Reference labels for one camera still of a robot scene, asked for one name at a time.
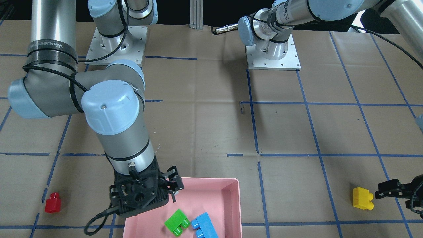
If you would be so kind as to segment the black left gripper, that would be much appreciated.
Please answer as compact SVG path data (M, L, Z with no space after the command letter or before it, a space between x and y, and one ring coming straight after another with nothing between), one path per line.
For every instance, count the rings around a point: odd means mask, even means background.
M415 209L422 208L423 196L423 175L416 176L411 183L402 185L398 179L392 179L378 184L378 191L375 192L375 199L385 197L402 198L402 193L408 199L406 208L420 215L423 218L423 211Z

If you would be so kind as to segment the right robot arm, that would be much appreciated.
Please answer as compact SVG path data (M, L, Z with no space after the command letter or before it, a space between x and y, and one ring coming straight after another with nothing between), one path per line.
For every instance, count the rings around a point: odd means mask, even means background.
M74 0L34 0L27 76L8 89L22 118L83 113L113 167L111 208L99 217L127 218L165 206L184 189L175 166L161 172L144 120L145 80L132 60L103 70L78 72Z

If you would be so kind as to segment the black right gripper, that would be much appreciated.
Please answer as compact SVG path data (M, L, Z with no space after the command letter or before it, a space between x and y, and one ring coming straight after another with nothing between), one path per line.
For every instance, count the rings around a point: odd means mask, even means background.
M131 175L114 172L114 185L110 189L115 191L110 193L110 200L116 214L121 217L136 216L165 206L169 201L168 193L176 202L176 194L184 189L177 166L171 166L162 173L156 158L138 176L139 179L134 179Z

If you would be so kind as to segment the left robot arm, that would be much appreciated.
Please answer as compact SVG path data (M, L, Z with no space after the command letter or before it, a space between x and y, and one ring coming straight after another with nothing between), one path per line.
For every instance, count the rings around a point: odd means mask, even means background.
M259 59L271 62L284 60L288 37L295 27L310 25L342 25L337 21L362 10L374 8L382 18L388 18L422 60L422 0L275 0L270 9L260 9L239 19L238 23L213 29L214 35L239 31L246 47L257 46ZM378 184L375 195L364 188L352 190L352 205L372 210L376 199L394 197L407 199L406 207L422 219L422 175L411 183L392 179Z

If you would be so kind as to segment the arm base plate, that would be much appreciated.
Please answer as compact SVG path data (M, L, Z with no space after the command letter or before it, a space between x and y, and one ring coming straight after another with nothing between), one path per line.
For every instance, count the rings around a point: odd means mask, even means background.
M121 47L111 56L94 62L86 62L88 65L106 66L115 60L127 59L137 65L143 65L145 46L147 41L148 27L130 26ZM86 59L97 59L111 53L120 44L123 35L115 38L102 36L95 29Z
M254 70L300 70L301 63L293 36L287 42L262 41L246 46L248 69Z

